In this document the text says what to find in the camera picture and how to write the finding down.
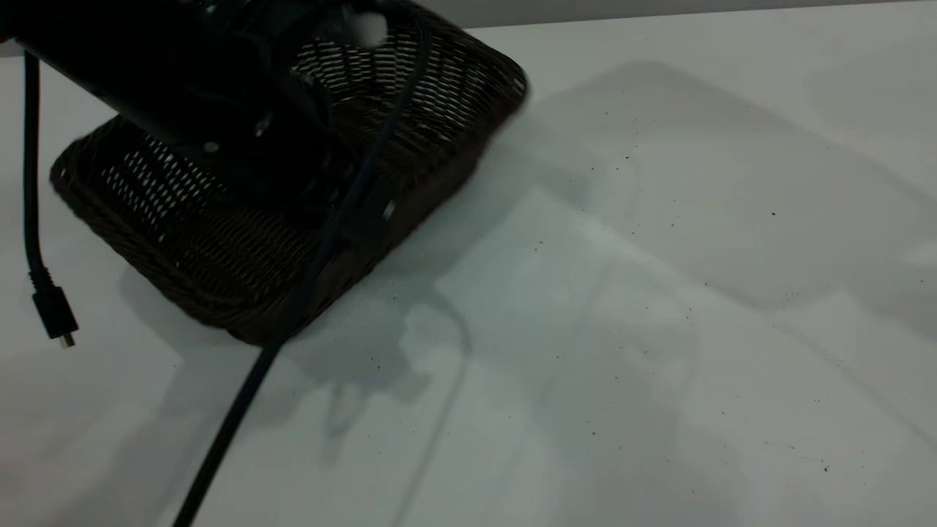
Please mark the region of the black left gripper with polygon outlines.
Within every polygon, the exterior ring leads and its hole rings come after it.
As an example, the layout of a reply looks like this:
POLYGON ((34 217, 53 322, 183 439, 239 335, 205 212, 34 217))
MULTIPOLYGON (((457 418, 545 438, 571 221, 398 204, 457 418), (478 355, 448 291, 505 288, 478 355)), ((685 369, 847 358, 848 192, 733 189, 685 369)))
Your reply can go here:
POLYGON ((124 1, 141 68, 128 121, 258 208, 334 207, 354 148, 324 87, 294 69, 338 1, 124 1))

